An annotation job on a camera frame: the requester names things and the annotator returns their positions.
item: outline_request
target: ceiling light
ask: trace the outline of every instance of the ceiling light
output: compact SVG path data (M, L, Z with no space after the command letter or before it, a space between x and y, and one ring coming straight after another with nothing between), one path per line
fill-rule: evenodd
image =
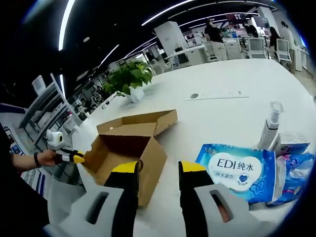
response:
M145 44L147 44L148 42L156 39L157 36L153 37L152 39L148 40L147 42L143 43L142 45L138 46L136 49L134 49L133 51L129 52L124 58L127 58L130 54L132 54L133 52L135 52L136 50L138 50L140 47L144 46Z
M195 7L190 8L189 11L193 10L193 9L196 9L196 8L199 8L199 7L208 6L208 5L214 5L214 4L217 4L217 3L216 2L212 2L212 3L203 4L203 5L200 5L200 6L195 6Z
M148 45L146 48L149 48L150 46L153 46L154 44L156 44L157 42L155 43L152 43L151 45Z
M113 51L116 50L117 47L119 47L119 44L118 44L117 46L115 46L107 56L105 56L105 58L102 60L102 62L101 62L100 65L98 66L98 68L99 68L99 67L102 65L102 63L104 63L104 61L113 53Z
M195 27L197 27L197 26L202 26L202 25L206 25L206 23L199 24L199 25L196 25L196 26L192 26L192 27L190 27L190 29L195 28Z
M173 18L173 17L175 17L175 16L177 16L177 15L180 15L180 14L182 14L182 13L185 13L185 12L187 12L187 11L188 11L188 10L181 11L181 12L179 12L179 13L177 13L177 14L174 14L174 15L172 15L172 16L169 16L168 19L171 19L171 18Z
M64 88L64 77L62 74L59 76L59 79L60 79L60 84L61 84L61 90L63 92L64 98L66 98L65 88Z
M60 33L59 33L59 43L58 43L58 50L62 50L64 46L64 38L65 38L65 32L66 32L66 26L68 22L68 18L71 12L71 9L73 8L75 3L75 0L69 0L64 12L63 20L61 22L60 27Z
M228 20L225 19L225 20L212 21L212 23L221 22L221 21L228 21ZM196 26L191 26L190 29L195 28L195 27L197 27L197 26L202 26L202 25L206 25L206 23L199 24L199 25L196 25Z
M178 7L178 6L181 6L181 5L183 5L183 4L186 4L186 3L188 3L188 2L191 2L191 1L195 1L195 0L186 0L186 1L183 1L183 2L181 2L181 3L178 3L178 4L174 5L174 6L171 6L171 7L167 8L166 10L161 11L161 12L158 13L157 15L155 15L155 16L149 18L147 21L145 21L145 22L142 24L142 26L145 26L148 22L151 22L152 20L154 20L155 18L159 17L160 15L166 13L167 11L169 11L169 10L171 10L171 9L174 9L174 8L176 8L176 7Z
M224 13L224 14L218 14L218 15L214 15L214 16L203 17L203 18L200 18L200 19L197 19L197 20L194 20L194 21L190 21L190 22L184 23L184 24L180 25L179 27L185 26L185 25L188 25L188 24L190 24L192 22L200 21L200 20L203 20L203 19L206 19L206 18L215 17L215 16L224 16L224 15L228 15L228 14L259 15L258 13L252 13L252 12L228 12L228 13Z

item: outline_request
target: wet wipes package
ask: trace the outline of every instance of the wet wipes package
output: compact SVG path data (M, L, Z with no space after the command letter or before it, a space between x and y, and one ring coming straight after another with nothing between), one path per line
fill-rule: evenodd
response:
M215 184L249 203L272 200L276 179L274 152L225 144L204 144L196 163L204 166Z
M276 189L272 202L279 205L297 199L307 183L315 157L311 153L284 155L276 159Z

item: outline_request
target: pillar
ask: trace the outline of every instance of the pillar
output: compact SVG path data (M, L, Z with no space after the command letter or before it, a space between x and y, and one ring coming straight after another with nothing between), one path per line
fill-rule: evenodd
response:
M280 35L278 27L277 27L277 22L276 22L274 16L272 15L271 10L269 8L267 8L267 7L260 6L260 7L257 8L257 12L259 13L259 15L261 17L267 18L270 27L271 26L274 27L276 32Z
M156 35L169 56L174 53L178 47L183 49L188 47L188 44L176 22L168 21L157 28L155 28Z
M156 47L154 45L149 47L148 49L153 53L155 58L159 57L160 54L159 54L158 50L156 49Z

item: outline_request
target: white pot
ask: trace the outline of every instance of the white pot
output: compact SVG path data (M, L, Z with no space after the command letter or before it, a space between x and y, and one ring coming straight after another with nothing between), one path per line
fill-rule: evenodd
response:
M133 87L129 87L130 89L130 95L127 95L124 93L125 97L130 103L137 103L144 97L144 89L141 86L136 87L134 89Z

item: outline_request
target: human arm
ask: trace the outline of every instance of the human arm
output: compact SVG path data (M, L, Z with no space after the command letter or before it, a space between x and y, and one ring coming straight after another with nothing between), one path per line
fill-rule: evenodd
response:
M270 37L270 43L269 48L271 48L274 45L275 39L273 37Z
M223 32L220 29L218 29L218 28L217 28L217 30L218 30L218 33L219 33L220 37L223 37Z
M11 159L14 167L19 172L29 171L37 167L34 155L12 155ZM46 150L43 153L38 153L38 161L40 165L44 166L54 166L62 162L62 160L52 150Z
M207 40L210 40L210 37L209 37L208 33L205 33L205 38L206 38Z
M281 31L281 35L280 35L281 39L285 40L286 39L286 32L285 32L285 28Z

